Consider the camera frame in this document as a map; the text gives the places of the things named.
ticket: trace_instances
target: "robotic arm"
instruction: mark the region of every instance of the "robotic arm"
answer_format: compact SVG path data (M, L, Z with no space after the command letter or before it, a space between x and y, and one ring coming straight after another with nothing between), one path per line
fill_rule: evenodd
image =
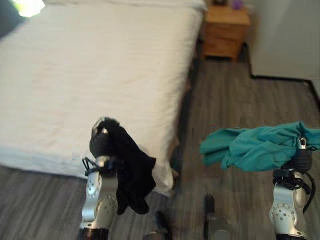
M101 133L107 142L108 131L105 128L99 130L99 124L102 121L104 121L104 117L94 124L91 135ZM95 162L88 158L84 158L82 162L86 168L85 175L88 178L78 239L107 240L109 229L118 209L116 170L121 168L123 163L107 155L97 157Z
M277 240L306 240L307 226L304 212L315 194L316 186L307 173L312 166L311 152L307 149L307 140L298 139L296 156L281 169L273 171L273 205L269 217L274 225ZM303 181L306 174L312 183L312 189ZM306 195L310 194L306 204Z

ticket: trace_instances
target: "teal cloth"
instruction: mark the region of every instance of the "teal cloth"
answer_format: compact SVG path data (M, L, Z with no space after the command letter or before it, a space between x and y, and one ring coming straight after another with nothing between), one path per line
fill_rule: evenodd
M257 128L224 128L207 136L200 145L205 165L221 162L244 171L267 171L281 167L297 151L297 139L304 136L307 147L320 148L320 128L306 128L303 122Z

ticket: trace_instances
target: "black cloth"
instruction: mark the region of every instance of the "black cloth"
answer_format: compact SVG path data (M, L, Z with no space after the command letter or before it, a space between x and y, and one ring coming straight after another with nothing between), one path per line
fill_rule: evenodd
M102 128L107 129L108 134L101 133ZM129 206L138 214L146 214L149 206L145 197L156 186L152 177L156 159L140 150L114 119L106 119L99 124L98 134L91 136L89 146L95 158L115 156L124 162L124 168L117 170L117 213L123 214Z

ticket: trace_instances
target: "mattress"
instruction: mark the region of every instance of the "mattress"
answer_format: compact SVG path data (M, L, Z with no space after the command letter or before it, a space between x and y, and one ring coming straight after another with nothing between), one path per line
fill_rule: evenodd
M50 5L0 40L0 164L84 178L91 127L114 118L173 186L169 149L202 22L193 7Z

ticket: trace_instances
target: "wooden floor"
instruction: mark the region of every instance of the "wooden floor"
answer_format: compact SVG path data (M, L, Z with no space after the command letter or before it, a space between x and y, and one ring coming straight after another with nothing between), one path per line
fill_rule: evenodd
M203 196L213 194L218 215L232 225L233 240L275 239L268 214L273 199L272 172L204 167L199 144L220 128L254 128L304 121L320 126L319 109L303 82L252 80L245 57L233 63L207 59L193 89L183 165L174 198L147 197L150 212L128 209L114 221L111 238L139 240L155 229L152 215L162 210L175 240L200 240ZM320 155L310 171L320 188ZM24 172L0 166L0 240L73 240L77 238L85 181ZM305 214L312 240L320 239L320 191Z

